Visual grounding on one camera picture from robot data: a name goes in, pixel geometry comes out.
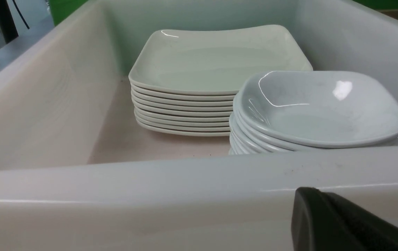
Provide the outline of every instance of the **stack of plates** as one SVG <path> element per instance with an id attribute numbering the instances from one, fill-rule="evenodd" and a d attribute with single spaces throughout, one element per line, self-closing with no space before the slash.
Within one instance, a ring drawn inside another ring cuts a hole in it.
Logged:
<path id="1" fill-rule="evenodd" d="M 398 103 L 346 71 L 270 71 L 234 98 L 231 154 L 398 145 Z"/>
<path id="2" fill-rule="evenodd" d="M 157 31 L 129 73 L 136 120 L 162 133 L 227 136 L 234 96 L 267 69 L 312 70 L 282 26 Z"/>

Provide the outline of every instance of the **black object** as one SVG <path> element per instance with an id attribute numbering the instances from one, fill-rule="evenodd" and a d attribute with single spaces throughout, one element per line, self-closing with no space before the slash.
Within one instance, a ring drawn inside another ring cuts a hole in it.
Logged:
<path id="1" fill-rule="evenodd" d="M 295 251 L 398 251 L 398 227 L 314 188 L 296 190 L 291 231 Z"/>
<path id="2" fill-rule="evenodd" d="M 21 11 L 19 10 L 18 5 L 16 4 L 16 1 L 15 1 L 15 0 L 12 0 L 12 1 L 13 1 L 13 4 L 15 5 L 16 11 L 18 11 L 18 14 L 19 14 L 19 16 L 20 16 L 21 19 L 22 19 L 22 22 L 23 22 L 23 23 L 25 24 L 25 26 L 27 27 L 27 30 L 30 29 L 29 25 L 27 24 L 27 22 L 25 21 L 24 17 L 22 16 Z"/>
<path id="3" fill-rule="evenodd" d="M 0 29 L 6 43 L 18 37 L 12 13 L 8 8 L 7 0 L 0 0 Z"/>

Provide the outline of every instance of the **bin floor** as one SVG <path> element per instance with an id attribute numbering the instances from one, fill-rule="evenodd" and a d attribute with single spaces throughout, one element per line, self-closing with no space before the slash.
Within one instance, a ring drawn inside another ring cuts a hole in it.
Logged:
<path id="1" fill-rule="evenodd" d="M 128 78 L 119 84 L 89 163 L 225 156 L 228 137 L 191 137 L 153 132 L 134 117 Z"/>

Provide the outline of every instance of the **square bowl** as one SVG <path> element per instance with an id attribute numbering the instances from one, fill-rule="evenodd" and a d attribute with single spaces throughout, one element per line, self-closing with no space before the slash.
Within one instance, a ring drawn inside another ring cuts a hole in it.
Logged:
<path id="1" fill-rule="evenodd" d="M 269 71 L 249 78 L 234 110 L 256 130 L 323 148 L 398 138 L 398 103 L 374 78 L 348 71 Z"/>

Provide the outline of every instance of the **white plastic bin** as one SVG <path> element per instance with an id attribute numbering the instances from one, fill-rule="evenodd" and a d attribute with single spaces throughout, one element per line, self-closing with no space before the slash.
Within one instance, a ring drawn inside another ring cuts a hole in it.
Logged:
<path id="1" fill-rule="evenodd" d="M 0 250 L 291 250 L 304 185 L 398 224 L 398 147 L 219 157 L 227 138 L 137 126 L 126 74 L 151 33 L 262 24 L 398 100 L 398 21 L 350 0 L 91 0 L 0 73 Z"/>

